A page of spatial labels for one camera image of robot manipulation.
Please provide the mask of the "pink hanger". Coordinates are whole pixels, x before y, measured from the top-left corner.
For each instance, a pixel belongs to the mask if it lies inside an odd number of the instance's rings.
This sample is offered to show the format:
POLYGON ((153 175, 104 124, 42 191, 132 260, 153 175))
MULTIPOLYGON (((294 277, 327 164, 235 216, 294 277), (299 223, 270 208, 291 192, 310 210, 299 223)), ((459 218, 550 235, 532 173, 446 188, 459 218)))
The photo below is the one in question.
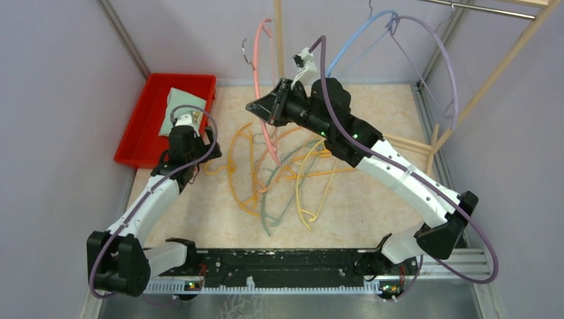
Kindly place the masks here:
MULTIPOLYGON (((272 67, 275 66, 275 56, 274 56, 274 48, 273 48, 274 47, 274 40, 273 40, 273 31, 272 31, 272 28, 271 28, 272 23, 273 23, 272 18, 266 18, 259 23, 257 30, 255 32, 254 40, 253 40, 253 52, 252 52, 251 58, 248 58, 248 56, 246 54, 246 50, 245 50, 245 44, 247 42, 247 38, 244 38, 241 42, 241 51, 242 51, 245 63, 247 65, 249 65, 252 69, 253 87, 254 87, 254 91, 255 91, 255 99, 256 100, 261 97, 261 95, 260 95, 260 83, 259 83, 259 47, 260 47, 261 34, 264 34, 269 38, 270 52, 271 52, 271 66, 272 67)), ((262 120, 260 118, 259 123, 261 125, 262 135, 263 135, 265 145, 267 147, 267 151, 269 152, 269 154, 270 154, 272 160, 275 162, 275 164, 278 167, 280 167, 281 166, 281 160, 279 159, 279 156, 278 156, 278 153, 277 153, 278 148, 277 148, 277 142, 275 141, 275 139, 277 137, 277 128, 274 127, 273 131, 270 132, 267 128, 267 122, 265 120, 262 120)))

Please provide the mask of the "light yellow hanger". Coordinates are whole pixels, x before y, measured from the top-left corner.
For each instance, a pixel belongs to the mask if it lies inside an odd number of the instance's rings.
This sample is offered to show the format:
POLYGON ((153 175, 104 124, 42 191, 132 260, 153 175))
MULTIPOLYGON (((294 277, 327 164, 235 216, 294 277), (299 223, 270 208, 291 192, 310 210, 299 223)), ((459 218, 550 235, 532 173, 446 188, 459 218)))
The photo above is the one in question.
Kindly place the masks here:
MULTIPOLYGON (((306 152, 306 154, 304 156, 308 156, 312 152, 322 151, 322 150, 328 150, 328 149, 324 146, 324 140, 319 140, 318 142, 315 142, 309 148, 309 150, 306 152)), ((310 168, 313 164, 314 164, 314 166, 313 166, 313 168, 314 168, 317 161, 318 161, 318 159, 314 159, 314 157, 306 158, 306 160, 300 165, 298 172, 301 173, 303 170, 310 168)), ((321 212, 323 211, 323 208, 324 208, 325 203, 327 201, 327 197, 329 196, 329 191, 330 191, 330 188, 332 186, 335 173, 330 174, 330 175, 322 175, 322 176, 326 176, 327 180, 326 180, 326 183, 324 185, 323 192, 320 194, 319 202, 317 203, 317 206, 314 210, 310 210, 303 205, 304 204, 303 196, 308 193, 308 191, 303 190, 303 188, 304 188, 304 186, 306 186, 307 180, 310 177, 297 178, 296 179, 296 186, 295 186, 296 209, 297 209, 297 213, 298 213, 300 222, 309 231, 313 230, 312 224, 315 223, 319 219, 319 216, 320 216, 321 212)))

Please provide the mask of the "blue hanger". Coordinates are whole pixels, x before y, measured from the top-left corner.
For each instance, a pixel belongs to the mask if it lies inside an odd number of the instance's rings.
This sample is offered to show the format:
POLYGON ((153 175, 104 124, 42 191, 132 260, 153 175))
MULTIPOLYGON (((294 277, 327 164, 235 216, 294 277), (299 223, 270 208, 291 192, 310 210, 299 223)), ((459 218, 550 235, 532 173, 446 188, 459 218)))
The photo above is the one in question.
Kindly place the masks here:
POLYGON ((352 62, 348 63, 347 66, 336 73, 337 76, 344 76, 352 67, 359 63, 376 45, 381 42, 386 36, 391 34, 393 28, 396 25, 396 19, 399 17, 399 12, 395 9, 384 9, 378 12, 374 12, 374 6, 372 1, 367 1, 368 5, 368 18, 366 21, 350 36, 347 42, 341 47, 335 58, 331 61, 326 75, 328 77, 335 75, 335 69, 339 65, 341 59, 346 55, 346 53, 351 49, 351 47, 358 41, 361 35, 375 22, 386 17, 386 23, 382 26, 382 32, 369 44, 352 62))

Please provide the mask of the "purple hanger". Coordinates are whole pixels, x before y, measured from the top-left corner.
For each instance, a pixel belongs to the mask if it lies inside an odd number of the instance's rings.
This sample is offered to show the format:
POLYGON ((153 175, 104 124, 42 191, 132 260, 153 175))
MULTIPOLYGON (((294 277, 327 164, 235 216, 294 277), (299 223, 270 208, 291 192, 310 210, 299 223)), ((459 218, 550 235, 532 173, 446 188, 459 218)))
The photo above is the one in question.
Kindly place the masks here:
POLYGON ((399 14, 395 13, 395 14, 392 15, 392 18, 390 19, 390 22, 388 23, 387 28, 388 28, 388 33, 390 35, 390 38, 394 41, 396 46, 399 48, 400 52, 403 54, 405 59, 408 61, 408 64, 412 67, 412 69, 418 75, 418 78, 421 81, 421 83, 423 84, 424 88, 427 88, 429 90, 431 99, 434 102, 437 102, 437 99, 434 97, 433 93, 430 91, 430 87, 428 86, 428 84, 424 80, 422 73, 416 68, 415 64, 412 62, 412 60, 410 59, 410 57, 408 56, 406 51, 403 49, 401 44, 396 40, 395 34, 397 32, 397 29, 399 27, 400 22, 403 21, 403 20, 412 21, 412 22, 415 22, 416 24, 420 25, 422 28, 424 28, 427 31, 427 33, 433 38, 434 42, 437 44, 437 47, 440 51, 440 54, 441 54, 441 56, 444 60, 444 64, 446 66, 446 69, 448 71, 448 77, 449 77, 449 80, 450 80, 452 100, 451 100, 450 104, 447 106, 446 110, 452 111, 452 115, 450 116, 450 119, 451 119, 450 126, 451 126, 451 129, 454 129, 457 126, 457 123, 458 123, 458 120, 459 120, 459 117, 460 117, 460 99, 459 99, 459 94, 458 94, 458 85, 457 85, 457 82, 456 82, 456 76, 454 74, 454 68, 452 66, 452 61, 451 61, 450 55, 448 54, 446 46, 443 43, 443 41, 441 40, 441 38, 438 36, 437 32, 434 29, 432 29, 431 26, 429 26, 427 23, 425 23, 423 20, 421 20, 419 18, 409 16, 409 15, 399 15, 399 14))

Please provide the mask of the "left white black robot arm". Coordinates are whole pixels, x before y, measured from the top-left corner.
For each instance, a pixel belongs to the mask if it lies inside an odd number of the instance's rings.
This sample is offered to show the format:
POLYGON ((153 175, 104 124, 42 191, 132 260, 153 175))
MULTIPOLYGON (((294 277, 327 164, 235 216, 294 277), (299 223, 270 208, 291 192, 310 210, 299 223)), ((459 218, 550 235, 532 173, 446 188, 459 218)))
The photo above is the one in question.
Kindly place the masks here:
POLYGON ((207 126, 205 136, 189 124, 172 128, 168 149, 138 198, 105 231, 94 231, 86 241, 88 287, 99 299, 115 294, 140 296, 151 279, 177 269, 184 275, 197 271, 200 261, 192 241, 168 239, 144 248, 155 224, 181 195, 199 165, 221 157, 217 128, 207 126))

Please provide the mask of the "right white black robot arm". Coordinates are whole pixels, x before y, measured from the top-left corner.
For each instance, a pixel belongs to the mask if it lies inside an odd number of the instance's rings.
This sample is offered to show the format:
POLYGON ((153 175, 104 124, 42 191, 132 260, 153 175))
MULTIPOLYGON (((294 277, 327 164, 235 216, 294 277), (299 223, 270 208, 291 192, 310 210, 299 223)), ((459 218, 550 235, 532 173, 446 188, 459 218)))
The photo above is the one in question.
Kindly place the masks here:
POLYGON ((350 93, 335 78, 316 80, 309 94, 300 82, 282 78, 245 109, 269 125, 294 123, 324 138, 333 156, 379 180, 421 216, 420 226, 381 240, 374 256, 378 271, 391 274, 400 263, 423 254, 449 259, 468 224, 460 211, 472 214, 478 198, 448 189, 413 166, 380 131, 352 115, 350 104, 350 93))

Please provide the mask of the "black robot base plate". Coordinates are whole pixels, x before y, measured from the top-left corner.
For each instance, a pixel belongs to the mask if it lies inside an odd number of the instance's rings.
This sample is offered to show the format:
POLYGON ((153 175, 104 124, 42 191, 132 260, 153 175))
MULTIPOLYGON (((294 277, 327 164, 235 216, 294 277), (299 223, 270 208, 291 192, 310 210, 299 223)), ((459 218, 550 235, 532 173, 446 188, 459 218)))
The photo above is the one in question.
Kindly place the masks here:
POLYGON ((395 265, 376 249, 197 249, 163 275, 201 278, 206 288, 360 288, 416 269, 414 257, 395 265))

